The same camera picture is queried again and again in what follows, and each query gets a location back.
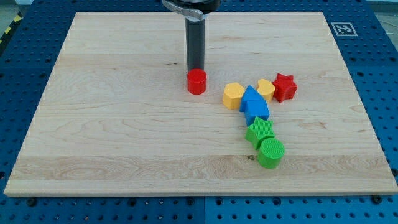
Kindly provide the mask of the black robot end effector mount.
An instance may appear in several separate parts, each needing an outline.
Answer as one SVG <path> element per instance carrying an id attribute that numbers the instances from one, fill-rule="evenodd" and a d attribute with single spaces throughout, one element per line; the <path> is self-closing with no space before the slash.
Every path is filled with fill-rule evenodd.
<path id="1" fill-rule="evenodd" d="M 216 11 L 221 5 L 221 0 L 162 0 L 162 4 L 168 10 L 198 22 Z"/>

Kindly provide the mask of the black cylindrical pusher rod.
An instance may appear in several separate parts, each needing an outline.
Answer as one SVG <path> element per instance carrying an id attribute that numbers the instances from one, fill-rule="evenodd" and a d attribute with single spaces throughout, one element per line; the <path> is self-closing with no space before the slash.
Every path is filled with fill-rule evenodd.
<path id="1" fill-rule="evenodd" d="M 205 66 L 205 20 L 185 19 L 187 70 L 204 69 Z"/>

